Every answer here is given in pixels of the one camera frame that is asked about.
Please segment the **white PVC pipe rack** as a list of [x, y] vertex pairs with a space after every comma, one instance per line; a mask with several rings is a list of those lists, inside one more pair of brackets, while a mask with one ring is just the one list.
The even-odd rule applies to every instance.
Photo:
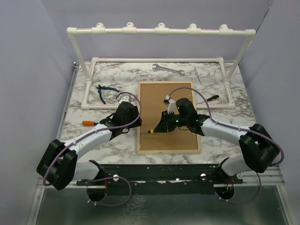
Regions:
[[[225, 61], [222, 57], [215, 58], [100, 58], [93, 57], [91, 59], [90, 69], [87, 69], [85, 61], [82, 56], [79, 44], [77, 42], [78, 35], [105, 35], [105, 34], [123, 34], [123, 35], [187, 35], [187, 36], [204, 36], [204, 35], [214, 35], [223, 37], [232, 36], [244, 36], [246, 38], [243, 46], [241, 47], [236, 59], [233, 61], [232, 66], [229, 71], [226, 71]], [[155, 28], [137, 28], [132, 22], [128, 22], [125, 27], [122, 28], [106, 28], [102, 23], [98, 23], [92, 28], [67, 28], [68, 38], [71, 40], [72, 46], [79, 60], [79, 65], [82, 68], [83, 74], [86, 80], [86, 88], [81, 102], [81, 108], [84, 110], [90, 109], [115, 109], [116, 105], [90, 105], [88, 103], [95, 65], [99, 62], [216, 62], [219, 63], [221, 68], [221, 75], [225, 87], [225, 91], [228, 98], [228, 103], [225, 104], [211, 104], [212, 109], [233, 109], [235, 107], [235, 102], [233, 99], [232, 91], [230, 88], [229, 81], [240, 63], [246, 50], [249, 48], [251, 42], [256, 36], [256, 30], [233, 30], [228, 28], [226, 24], [222, 24], [217, 30], [212, 29], [201, 29], [198, 28], [196, 24], [192, 23], [186, 29], [170, 29], [165, 26], [164, 23], [159, 23]]]

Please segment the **aluminium extrusion rail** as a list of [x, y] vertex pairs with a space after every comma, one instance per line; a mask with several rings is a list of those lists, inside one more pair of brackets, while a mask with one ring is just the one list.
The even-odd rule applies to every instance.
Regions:
[[[254, 171], [247, 171], [241, 173], [243, 184], [246, 186], [258, 186], [259, 179]], [[281, 186], [285, 184], [282, 172], [279, 166], [269, 167], [264, 173], [260, 173], [261, 184], [263, 186]]]

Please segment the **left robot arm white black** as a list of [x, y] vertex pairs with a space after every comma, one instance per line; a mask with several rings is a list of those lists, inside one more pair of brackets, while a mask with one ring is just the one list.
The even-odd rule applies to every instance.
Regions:
[[57, 139], [51, 141], [36, 171], [43, 177], [45, 186], [53, 186], [57, 190], [64, 189], [75, 180], [89, 180], [91, 184], [98, 185], [104, 178], [100, 166], [92, 160], [86, 163], [79, 163], [78, 160], [94, 148], [123, 134], [125, 129], [141, 124], [138, 107], [122, 102], [114, 113], [88, 132], [65, 142]]

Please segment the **white picture frame with photo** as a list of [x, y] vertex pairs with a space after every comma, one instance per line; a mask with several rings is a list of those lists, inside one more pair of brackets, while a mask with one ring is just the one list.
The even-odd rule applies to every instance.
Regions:
[[188, 98], [195, 104], [194, 92], [187, 89], [194, 88], [192, 81], [139, 82], [138, 98], [142, 105], [142, 125], [137, 129], [137, 153], [201, 153], [200, 137], [189, 131], [175, 129], [171, 133], [147, 133], [159, 123], [162, 111], [167, 110], [163, 103], [166, 95], [179, 87], [186, 88], [173, 93], [172, 99]]

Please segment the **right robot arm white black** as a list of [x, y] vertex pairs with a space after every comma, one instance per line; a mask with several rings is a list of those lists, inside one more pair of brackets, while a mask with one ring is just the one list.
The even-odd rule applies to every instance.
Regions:
[[198, 114], [187, 98], [173, 101], [167, 97], [164, 103], [168, 109], [162, 112], [160, 122], [149, 133], [170, 133], [175, 128], [186, 127], [193, 134], [215, 137], [240, 147], [239, 155], [228, 157], [217, 166], [215, 177], [220, 183], [228, 182], [241, 172], [263, 173], [280, 153], [279, 147], [259, 124], [235, 127], [214, 121], [208, 115]]

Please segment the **yellow black handled screwdriver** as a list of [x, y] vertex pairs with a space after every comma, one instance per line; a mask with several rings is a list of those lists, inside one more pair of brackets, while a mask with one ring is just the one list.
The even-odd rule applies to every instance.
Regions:
[[217, 99], [219, 99], [219, 95], [211, 96], [211, 97], [207, 98], [206, 100], [209, 102], [209, 101], [214, 101], [214, 100], [217, 100]]

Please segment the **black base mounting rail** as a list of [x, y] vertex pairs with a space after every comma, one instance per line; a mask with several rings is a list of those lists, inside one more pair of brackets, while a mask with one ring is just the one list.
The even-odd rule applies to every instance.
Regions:
[[103, 164], [98, 175], [110, 178], [114, 175], [125, 181], [114, 179], [98, 182], [78, 181], [78, 186], [88, 189], [104, 189], [110, 195], [125, 195], [128, 186], [133, 195], [180, 195], [180, 194], [214, 194], [214, 187], [224, 187], [228, 183], [241, 184], [241, 177], [227, 176], [217, 164], [191, 165], [113, 165]]

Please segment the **orange handled screwdriver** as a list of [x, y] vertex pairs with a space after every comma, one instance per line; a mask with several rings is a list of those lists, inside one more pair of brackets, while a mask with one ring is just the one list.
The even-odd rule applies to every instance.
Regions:
[[98, 123], [97, 122], [93, 122], [93, 121], [87, 121], [87, 120], [85, 120], [85, 121], [83, 121], [82, 122], [82, 125], [83, 126], [95, 126], [95, 125], [97, 125]]

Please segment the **silver open-end wrench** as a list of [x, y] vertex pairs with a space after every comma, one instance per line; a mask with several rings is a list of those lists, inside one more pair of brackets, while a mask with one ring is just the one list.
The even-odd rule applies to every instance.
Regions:
[[185, 71], [184, 70], [175, 70], [175, 69], [171, 69], [171, 68], [167, 68], [167, 67], [162, 67], [158, 64], [152, 64], [152, 68], [156, 69], [156, 70], [163, 70], [163, 71], [168, 71], [168, 72], [172, 72], [172, 73], [176, 73], [178, 75], [184, 76], [185, 75]]

